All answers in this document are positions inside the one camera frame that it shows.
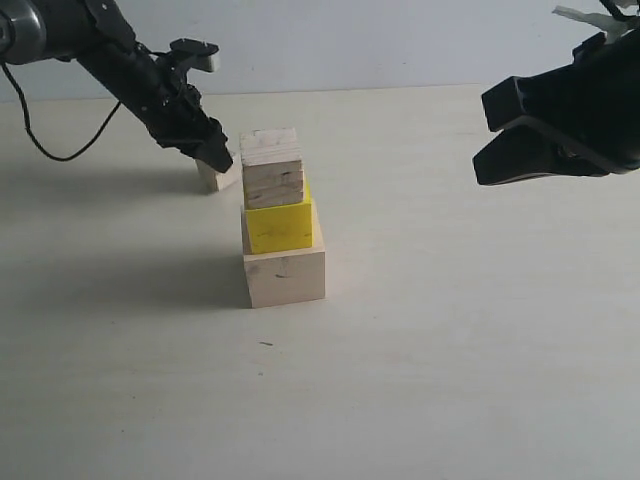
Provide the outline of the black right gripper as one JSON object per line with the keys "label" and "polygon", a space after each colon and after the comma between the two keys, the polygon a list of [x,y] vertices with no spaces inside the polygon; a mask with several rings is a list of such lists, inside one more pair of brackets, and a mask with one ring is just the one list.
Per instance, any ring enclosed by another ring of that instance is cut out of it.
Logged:
{"label": "black right gripper", "polygon": [[477,183],[599,177],[639,168],[639,32],[596,34],[561,68],[508,77],[481,96],[495,138],[473,157]]}

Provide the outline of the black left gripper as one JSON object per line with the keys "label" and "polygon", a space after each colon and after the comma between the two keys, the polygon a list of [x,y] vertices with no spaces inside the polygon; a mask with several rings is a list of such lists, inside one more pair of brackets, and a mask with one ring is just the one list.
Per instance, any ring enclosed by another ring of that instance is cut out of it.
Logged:
{"label": "black left gripper", "polygon": [[175,88],[145,101],[139,113],[149,134],[162,148],[182,150],[216,172],[226,173],[234,160],[225,145],[221,124],[205,113],[201,99],[195,86],[180,81]]}

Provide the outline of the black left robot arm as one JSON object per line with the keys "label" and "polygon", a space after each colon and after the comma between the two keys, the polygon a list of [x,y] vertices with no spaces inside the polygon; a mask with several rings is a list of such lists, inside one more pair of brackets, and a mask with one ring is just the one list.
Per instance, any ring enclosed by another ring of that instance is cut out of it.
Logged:
{"label": "black left robot arm", "polygon": [[114,1],[4,1],[1,68],[55,59],[78,62],[147,129],[162,148],[174,148],[215,171],[232,155],[220,122],[208,116],[190,70],[211,73],[219,48],[181,38],[156,52],[137,40]]}

